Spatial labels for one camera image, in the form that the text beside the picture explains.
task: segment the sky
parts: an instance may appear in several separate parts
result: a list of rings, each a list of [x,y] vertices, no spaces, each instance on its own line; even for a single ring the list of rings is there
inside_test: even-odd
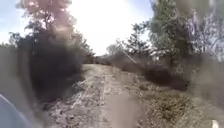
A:
[[[2,0],[0,4],[0,42],[8,42],[9,32],[25,33],[27,20],[16,9],[18,0]],[[132,24],[146,21],[153,12],[149,0],[73,0],[69,7],[76,18],[75,28],[87,39],[96,53],[103,55],[117,38],[126,39]]]

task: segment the dry grass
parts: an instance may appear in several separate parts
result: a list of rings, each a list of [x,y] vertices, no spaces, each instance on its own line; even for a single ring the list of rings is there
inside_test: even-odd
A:
[[[221,110],[201,99],[171,88],[159,87],[142,76],[119,69],[111,71],[145,106],[149,128],[211,128],[211,120],[224,119]]]

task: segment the bush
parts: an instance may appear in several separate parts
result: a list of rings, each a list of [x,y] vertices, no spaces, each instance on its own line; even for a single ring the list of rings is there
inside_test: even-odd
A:
[[[143,75],[147,80],[160,86],[170,87],[175,90],[186,91],[189,84],[188,80],[180,74],[175,74],[171,69],[164,65],[154,64],[149,57],[141,55],[130,55],[137,63],[124,55],[123,52],[107,57],[107,60],[122,71],[132,72]]]
[[[17,48],[19,53],[27,51],[22,56],[28,59],[37,97],[53,100],[66,88],[68,77],[80,75],[85,54],[78,45],[67,39],[54,38],[46,31],[35,34],[18,38]]]
[[[102,57],[95,57],[95,64],[108,65],[111,66],[111,62],[108,59]]]

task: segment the sunlight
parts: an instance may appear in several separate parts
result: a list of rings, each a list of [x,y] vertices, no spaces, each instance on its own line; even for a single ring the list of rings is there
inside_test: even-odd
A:
[[[131,24],[144,19],[128,0],[73,0],[69,10],[77,19],[76,28],[97,55],[104,54],[116,38],[127,38]]]

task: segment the dirt path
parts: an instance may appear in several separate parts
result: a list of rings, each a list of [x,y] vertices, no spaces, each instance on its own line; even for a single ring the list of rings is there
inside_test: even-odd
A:
[[[143,113],[137,99],[120,85],[106,66],[85,65],[82,91],[50,108],[52,128],[141,128]]]

